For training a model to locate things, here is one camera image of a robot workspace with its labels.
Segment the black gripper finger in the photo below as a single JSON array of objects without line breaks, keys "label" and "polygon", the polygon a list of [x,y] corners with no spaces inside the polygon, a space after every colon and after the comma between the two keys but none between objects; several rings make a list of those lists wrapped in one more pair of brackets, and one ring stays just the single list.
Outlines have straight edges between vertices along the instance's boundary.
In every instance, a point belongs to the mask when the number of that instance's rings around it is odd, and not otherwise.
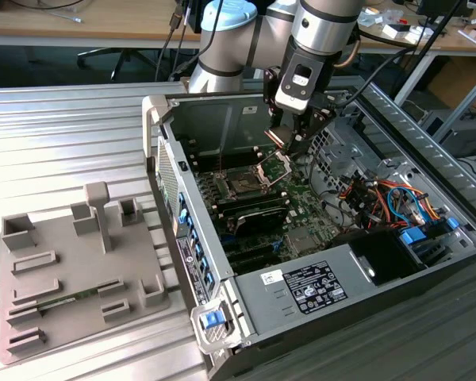
[{"label": "black gripper finger", "polygon": [[263,101],[267,104],[271,117],[269,130],[274,132],[281,127],[284,110],[277,105],[275,95],[280,86],[280,67],[269,67],[263,72]]},{"label": "black gripper finger", "polygon": [[305,153],[313,138],[336,117],[336,106],[326,102],[322,107],[309,106],[303,114],[294,114],[294,129],[289,144],[290,155]]}]

